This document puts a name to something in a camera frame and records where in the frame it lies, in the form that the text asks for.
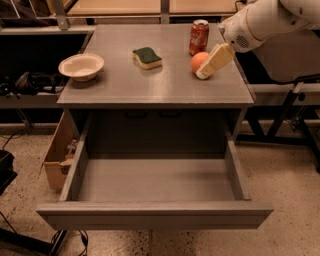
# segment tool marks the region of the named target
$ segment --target open drawer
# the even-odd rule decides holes
[[[94,110],[58,203],[57,230],[257,228],[223,110]]]

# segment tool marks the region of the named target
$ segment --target red soda can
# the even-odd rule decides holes
[[[205,52],[208,44],[209,23],[206,20],[195,20],[191,26],[189,52],[193,56]]]

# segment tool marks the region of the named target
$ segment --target speckled floor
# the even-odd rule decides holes
[[[35,130],[6,146],[18,176],[0,197],[0,211],[18,233],[50,242],[55,231],[35,209],[59,198],[40,172],[53,129]],[[252,199],[274,206],[258,230],[88,231],[88,255],[320,255],[320,175],[309,148],[241,143],[237,149]],[[2,219],[0,227],[10,229]],[[72,231],[59,255],[79,255],[83,249],[80,234]],[[0,242],[0,255],[37,254]]]

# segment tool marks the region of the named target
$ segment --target black cable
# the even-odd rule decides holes
[[[51,244],[54,244],[54,243],[56,242],[56,240],[57,240],[57,238],[58,238],[58,236],[59,236],[59,233],[60,233],[60,231],[57,231],[57,232],[53,235],[53,237],[52,237],[52,239],[51,239]]]
[[[2,216],[2,218],[4,219],[4,221],[7,223],[7,225],[13,230],[13,232],[15,234],[18,234],[18,232],[12,227],[12,225],[10,224],[10,222],[7,220],[7,218],[3,215],[3,213],[0,211],[0,215]],[[36,253],[35,251],[32,251],[30,249],[28,249],[30,252],[32,252],[34,255],[40,256],[40,254]]]
[[[87,255],[87,253],[88,253],[89,236],[85,230],[79,230],[79,233],[81,235],[81,240],[84,245],[84,249],[79,254],[79,256],[84,256],[84,255]]]
[[[8,224],[8,226],[13,230],[14,233],[18,234],[18,232],[11,226],[10,222],[7,220],[7,218],[2,214],[2,212],[0,212],[2,218],[4,219],[4,221]]]
[[[18,131],[15,131],[9,138],[5,138],[5,137],[2,137],[2,138],[5,138],[5,139],[7,139],[7,141],[3,144],[3,146],[2,146],[2,149],[4,150],[4,148],[5,148],[5,146],[10,142],[10,140],[11,139],[17,139],[17,138],[20,138],[22,135],[24,134],[24,131],[23,131],[23,129],[20,129],[20,130],[18,130]]]

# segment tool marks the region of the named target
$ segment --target sponge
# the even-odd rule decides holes
[[[162,66],[162,59],[150,47],[144,47],[133,51],[135,58],[140,67],[143,69],[152,69]]]
[[[197,77],[207,79],[214,72],[231,62],[234,56],[235,51],[229,44],[217,44],[197,70]]]

